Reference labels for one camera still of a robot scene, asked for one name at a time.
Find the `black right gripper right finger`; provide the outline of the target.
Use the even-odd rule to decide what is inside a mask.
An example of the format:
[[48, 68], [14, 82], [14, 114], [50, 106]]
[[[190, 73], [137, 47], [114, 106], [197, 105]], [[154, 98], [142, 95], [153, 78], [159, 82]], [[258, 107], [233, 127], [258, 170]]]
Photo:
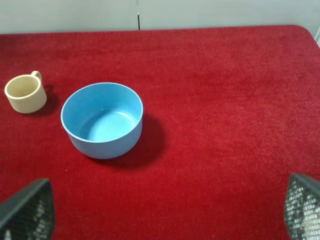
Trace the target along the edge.
[[320, 238], [320, 182], [306, 174], [290, 176], [284, 223], [291, 240]]

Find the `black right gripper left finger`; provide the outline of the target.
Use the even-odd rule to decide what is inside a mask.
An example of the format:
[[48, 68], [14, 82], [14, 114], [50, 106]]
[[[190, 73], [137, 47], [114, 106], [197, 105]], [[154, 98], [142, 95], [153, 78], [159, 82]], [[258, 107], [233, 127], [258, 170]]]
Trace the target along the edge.
[[0, 204], [2, 240], [50, 240], [55, 229], [51, 182], [38, 178]]

